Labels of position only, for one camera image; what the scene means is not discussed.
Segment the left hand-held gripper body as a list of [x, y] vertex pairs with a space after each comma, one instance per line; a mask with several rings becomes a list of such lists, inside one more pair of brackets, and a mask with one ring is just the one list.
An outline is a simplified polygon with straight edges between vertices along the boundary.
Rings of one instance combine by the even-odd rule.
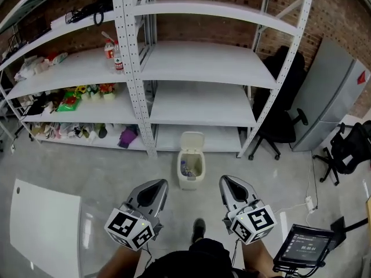
[[152, 180], [131, 191], [120, 208], [114, 208], [104, 229], [116, 243], [139, 251], [156, 239], [163, 228], [159, 213], [163, 210], [169, 191], [165, 179]]

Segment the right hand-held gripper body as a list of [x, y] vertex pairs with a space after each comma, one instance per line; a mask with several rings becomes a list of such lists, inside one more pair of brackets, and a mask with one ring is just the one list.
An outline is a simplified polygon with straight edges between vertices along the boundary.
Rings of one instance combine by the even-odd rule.
[[243, 244], [266, 237], [277, 224], [269, 205], [258, 197], [252, 185], [231, 175], [219, 181], [222, 202], [227, 208], [223, 222], [229, 234], [235, 234]]

